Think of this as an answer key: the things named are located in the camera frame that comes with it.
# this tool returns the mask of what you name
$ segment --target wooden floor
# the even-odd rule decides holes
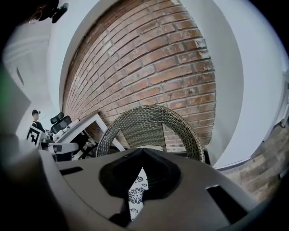
[[[289,125],[286,128],[278,125],[250,161],[221,172],[262,202],[274,194],[280,183],[279,174],[288,166]]]

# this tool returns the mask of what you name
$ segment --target black cap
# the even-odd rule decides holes
[[[34,114],[40,114],[40,112],[37,111],[37,110],[33,110],[33,111],[32,111],[32,115],[34,115]]]

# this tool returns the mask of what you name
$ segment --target man in black shirt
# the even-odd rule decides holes
[[[44,128],[42,127],[42,124],[37,121],[39,120],[39,114],[40,114],[40,111],[37,111],[37,110],[32,111],[32,118],[33,118],[32,126],[41,130],[42,132],[45,132]]]

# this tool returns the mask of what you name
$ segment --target desk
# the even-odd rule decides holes
[[[89,114],[88,116],[84,117],[83,119],[81,119],[78,123],[76,123],[73,127],[71,127],[67,132],[65,132],[61,137],[59,137],[56,143],[70,143],[79,133],[81,133],[94,121],[98,124],[98,126],[103,132],[106,131],[107,126],[105,125],[103,120],[100,118],[99,114],[97,112],[93,112]],[[114,139],[112,143],[121,152],[125,150],[123,146],[118,142],[117,139]]]

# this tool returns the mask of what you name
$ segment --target brick wall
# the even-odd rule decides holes
[[[121,0],[91,27],[71,62],[63,111],[98,111],[110,125],[136,106],[158,104],[182,115],[203,145],[215,116],[214,69],[204,38],[180,3]],[[99,140],[96,124],[88,132]],[[168,151],[184,150],[165,127]],[[122,135],[117,137],[128,146]]]

